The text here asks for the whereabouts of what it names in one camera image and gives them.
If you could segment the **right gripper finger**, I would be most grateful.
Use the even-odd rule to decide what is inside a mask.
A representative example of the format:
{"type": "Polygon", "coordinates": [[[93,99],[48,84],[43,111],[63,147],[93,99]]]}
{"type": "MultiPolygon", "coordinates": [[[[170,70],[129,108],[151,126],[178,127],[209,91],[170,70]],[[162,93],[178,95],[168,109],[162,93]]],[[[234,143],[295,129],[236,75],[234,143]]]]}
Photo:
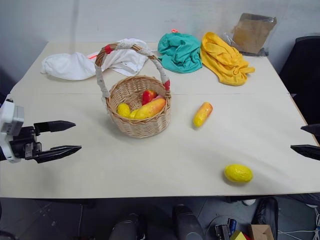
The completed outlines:
{"type": "Polygon", "coordinates": [[[294,150],[296,153],[311,158],[314,160],[320,160],[320,147],[309,145],[309,144],[301,144],[301,145],[291,145],[290,148],[294,150]]]}
{"type": "Polygon", "coordinates": [[[306,131],[314,136],[318,136],[318,137],[320,136],[320,124],[319,123],[308,124],[308,125],[302,126],[300,129],[303,131],[306,131]]]}

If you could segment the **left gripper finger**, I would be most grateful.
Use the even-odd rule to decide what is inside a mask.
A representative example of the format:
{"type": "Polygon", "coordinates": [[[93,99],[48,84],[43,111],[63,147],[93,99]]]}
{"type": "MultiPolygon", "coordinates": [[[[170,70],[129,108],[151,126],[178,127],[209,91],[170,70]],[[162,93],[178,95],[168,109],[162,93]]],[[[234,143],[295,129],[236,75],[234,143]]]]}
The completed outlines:
{"type": "Polygon", "coordinates": [[[81,145],[63,145],[53,147],[47,151],[40,151],[35,156],[32,157],[38,164],[46,163],[64,157],[70,156],[82,148],[81,145]]]}
{"type": "Polygon", "coordinates": [[[45,132],[60,132],[67,130],[69,128],[75,127],[76,124],[69,121],[57,120],[57,121],[47,121],[38,122],[33,124],[35,133],[45,133],[45,132]]]}

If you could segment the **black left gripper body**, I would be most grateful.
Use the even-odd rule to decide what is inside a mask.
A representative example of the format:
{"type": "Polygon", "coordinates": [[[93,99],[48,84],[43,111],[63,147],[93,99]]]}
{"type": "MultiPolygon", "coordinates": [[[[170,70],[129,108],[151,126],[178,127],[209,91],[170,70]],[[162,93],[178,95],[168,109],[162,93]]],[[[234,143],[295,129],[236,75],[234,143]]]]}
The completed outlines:
{"type": "Polygon", "coordinates": [[[9,142],[15,157],[25,160],[37,160],[42,144],[37,141],[39,131],[34,126],[22,127],[17,136],[9,142]]]}

